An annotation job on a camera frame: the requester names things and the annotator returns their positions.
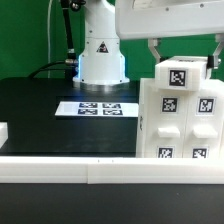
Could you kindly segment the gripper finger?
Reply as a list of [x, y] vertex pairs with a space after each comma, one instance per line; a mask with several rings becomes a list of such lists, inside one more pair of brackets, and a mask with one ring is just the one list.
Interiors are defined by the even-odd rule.
[[149, 38], [148, 39], [148, 48], [156, 60], [156, 63], [161, 63], [165, 60], [165, 57], [159, 52], [160, 40], [158, 38]]
[[224, 33], [216, 34], [215, 41], [218, 43], [218, 45], [214, 50], [213, 54], [207, 57], [207, 69], [206, 69], [207, 79], [211, 78], [212, 70], [217, 69], [221, 63], [219, 55], [224, 49]]

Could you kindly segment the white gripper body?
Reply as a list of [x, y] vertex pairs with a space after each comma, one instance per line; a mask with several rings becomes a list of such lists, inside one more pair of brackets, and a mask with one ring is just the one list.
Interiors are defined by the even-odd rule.
[[116, 0], [121, 39], [224, 33], [224, 0]]

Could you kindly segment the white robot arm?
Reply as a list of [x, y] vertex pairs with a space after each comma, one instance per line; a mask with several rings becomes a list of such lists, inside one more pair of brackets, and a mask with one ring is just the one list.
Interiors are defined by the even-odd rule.
[[[156, 59], [158, 40], [167, 37], [214, 34], [219, 42], [207, 57], [210, 69], [219, 66], [224, 49], [224, 0], [60, 0], [68, 58], [74, 62], [73, 83], [112, 88], [129, 82], [121, 40], [146, 39]], [[70, 11], [85, 10], [85, 48], [74, 50]]]

